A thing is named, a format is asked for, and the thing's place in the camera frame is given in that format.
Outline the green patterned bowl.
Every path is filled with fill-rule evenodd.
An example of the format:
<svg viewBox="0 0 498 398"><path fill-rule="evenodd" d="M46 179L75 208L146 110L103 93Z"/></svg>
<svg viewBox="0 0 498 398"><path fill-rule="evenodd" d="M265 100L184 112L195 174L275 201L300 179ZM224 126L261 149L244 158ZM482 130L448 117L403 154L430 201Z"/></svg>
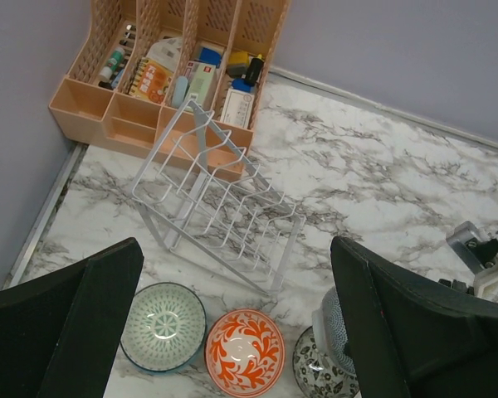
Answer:
<svg viewBox="0 0 498 398"><path fill-rule="evenodd" d="M181 284L163 282L134 296L120 345L139 369L167 373L195 358L206 332L207 315L200 298Z"/></svg>

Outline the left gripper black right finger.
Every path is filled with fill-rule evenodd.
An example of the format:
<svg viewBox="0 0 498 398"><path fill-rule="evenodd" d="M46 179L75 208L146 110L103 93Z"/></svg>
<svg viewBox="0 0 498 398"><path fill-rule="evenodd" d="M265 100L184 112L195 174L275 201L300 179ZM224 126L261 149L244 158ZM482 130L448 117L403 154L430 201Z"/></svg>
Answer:
<svg viewBox="0 0 498 398"><path fill-rule="evenodd" d="M334 237L330 258L362 396L498 397L498 303L348 237Z"/></svg>

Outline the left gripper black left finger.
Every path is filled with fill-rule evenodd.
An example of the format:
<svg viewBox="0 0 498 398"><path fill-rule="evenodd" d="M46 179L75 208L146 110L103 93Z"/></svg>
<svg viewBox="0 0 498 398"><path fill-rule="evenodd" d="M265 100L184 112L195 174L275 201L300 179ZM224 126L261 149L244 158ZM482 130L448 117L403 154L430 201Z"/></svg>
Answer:
<svg viewBox="0 0 498 398"><path fill-rule="evenodd" d="M102 397L143 264L128 238L0 291L0 397Z"/></svg>

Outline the orange floral bowl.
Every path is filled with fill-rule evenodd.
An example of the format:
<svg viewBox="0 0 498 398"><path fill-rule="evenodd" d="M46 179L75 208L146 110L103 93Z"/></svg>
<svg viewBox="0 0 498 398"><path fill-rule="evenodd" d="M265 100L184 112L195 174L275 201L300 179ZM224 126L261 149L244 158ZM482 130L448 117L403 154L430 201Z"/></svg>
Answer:
<svg viewBox="0 0 498 398"><path fill-rule="evenodd" d="M280 379L286 346L270 317L241 308L213 324L204 358L209 376L221 391L233 397L258 397Z"/></svg>

